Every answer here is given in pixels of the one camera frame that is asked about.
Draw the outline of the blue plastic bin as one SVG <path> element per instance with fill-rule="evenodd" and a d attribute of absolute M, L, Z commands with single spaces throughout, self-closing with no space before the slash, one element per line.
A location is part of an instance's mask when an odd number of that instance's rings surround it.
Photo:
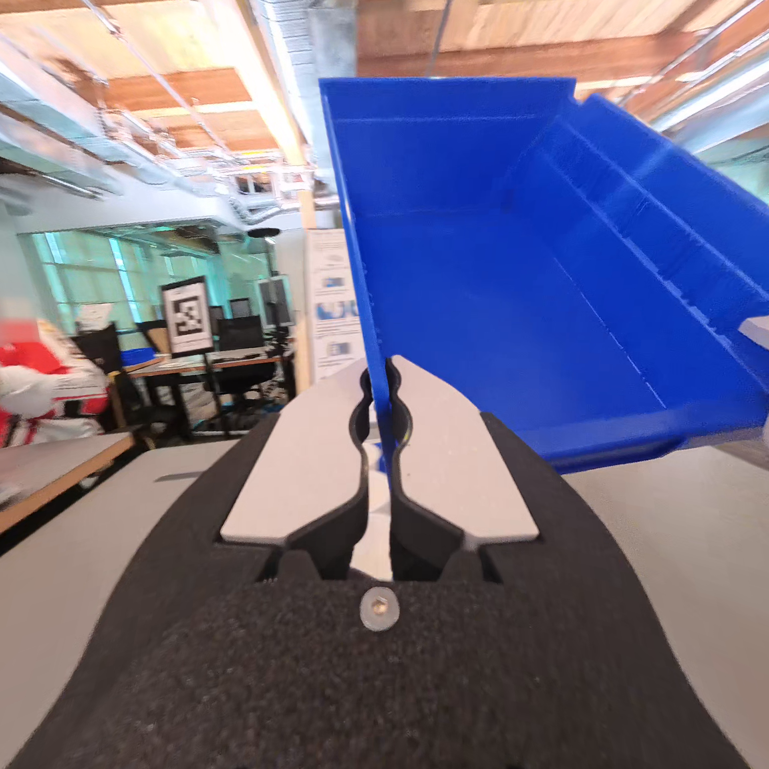
<path fill-rule="evenodd" d="M 767 204 L 573 79 L 319 85 L 383 418 L 400 355 L 562 472 L 761 431 Z"/>

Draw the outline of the instruction sheet on tablet stand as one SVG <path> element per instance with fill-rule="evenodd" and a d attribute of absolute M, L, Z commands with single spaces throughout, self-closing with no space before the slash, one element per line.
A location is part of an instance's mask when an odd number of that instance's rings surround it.
<path fill-rule="evenodd" d="M 306 246 L 306 233 L 312 229 L 342 229 L 338 227 L 322 227 L 322 211 L 318 209 L 318 204 L 314 198 L 314 195 L 310 191 L 301 191 L 298 194 L 299 198 L 299 211 L 302 219 L 302 228 L 304 233 L 304 245 L 303 245 L 303 289 L 304 297 L 300 301 L 298 306 L 298 325 L 297 325 L 297 342 L 302 352 L 303 360 L 303 373 L 302 384 L 304 386 L 310 386 L 315 384 L 312 380 L 312 355 L 310 352 L 310 339 L 307 325 L 307 305 L 305 297 L 305 246 Z"/>

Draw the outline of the white red printed garment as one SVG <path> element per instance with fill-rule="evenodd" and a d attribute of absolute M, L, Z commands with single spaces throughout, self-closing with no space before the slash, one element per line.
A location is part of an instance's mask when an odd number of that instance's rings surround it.
<path fill-rule="evenodd" d="M 103 434 L 103 371 L 42 319 L 2 318 L 1 444 L 18 447 Z"/>

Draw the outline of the grey side table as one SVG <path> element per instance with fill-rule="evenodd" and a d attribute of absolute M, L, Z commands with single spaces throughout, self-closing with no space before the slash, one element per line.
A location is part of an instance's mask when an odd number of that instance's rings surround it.
<path fill-rule="evenodd" d="M 1 451 L 1 533 L 85 478 L 99 473 L 135 444 L 129 432 L 4 447 Z"/>

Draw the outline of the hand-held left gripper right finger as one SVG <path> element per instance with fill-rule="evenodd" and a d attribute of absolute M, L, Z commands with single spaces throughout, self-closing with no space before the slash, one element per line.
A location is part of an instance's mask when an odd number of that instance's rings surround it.
<path fill-rule="evenodd" d="M 540 530 L 479 408 L 399 354 L 389 360 L 389 386 L 397 547 L 441 574 L 458 552 L 537 540 Z"/>

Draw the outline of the dark wooden desk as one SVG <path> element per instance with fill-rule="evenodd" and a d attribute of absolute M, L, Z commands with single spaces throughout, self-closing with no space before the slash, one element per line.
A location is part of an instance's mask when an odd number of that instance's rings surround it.
<path fill-rule="evenodd" d="M 216 377 L 223 371 L 252 369 L 258 366 L 279 366 L 283 375 L 283 390 L 290 401 L 296 397 L 294 352 L 279 354 L 276 348 L 243 348 L 181 358 L 154 358 L 127 369 L 131 379 L 144 382 L 150 402 L 159 405 L 159 388 L 168 388 L 171 403 L 179 419 L 180 435 L 190 441 L 194 437 L 191 420 L 181 393 L 183 378 L 202 380 L 217 386 Z"/>

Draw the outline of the printed instruction sheet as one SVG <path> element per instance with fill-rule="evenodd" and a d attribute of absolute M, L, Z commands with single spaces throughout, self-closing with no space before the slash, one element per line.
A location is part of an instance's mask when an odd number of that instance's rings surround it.
<path fill-rule="evenodd" d="M 307 231 L 305 282 L 312 380 L 318 382 L 365 358 L 343 229 Z"/>

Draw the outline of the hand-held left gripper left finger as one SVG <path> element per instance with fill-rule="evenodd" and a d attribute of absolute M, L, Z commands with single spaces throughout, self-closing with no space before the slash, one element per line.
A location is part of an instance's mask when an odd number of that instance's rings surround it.
<path fill-rule="evenodd" d="M 220 530 L 228 544 L 306 552 L 342 578 L 368 526 L 370 377 L 356 360 L 281 412 Z"/>

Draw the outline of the black white marker sign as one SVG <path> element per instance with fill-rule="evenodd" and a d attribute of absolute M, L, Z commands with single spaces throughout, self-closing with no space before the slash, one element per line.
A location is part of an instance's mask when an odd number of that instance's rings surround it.
<path fill-rule="evenodd" d="M 215 351 L 205 277 L 162 285 L 160 294 L 171 357 Z"/>

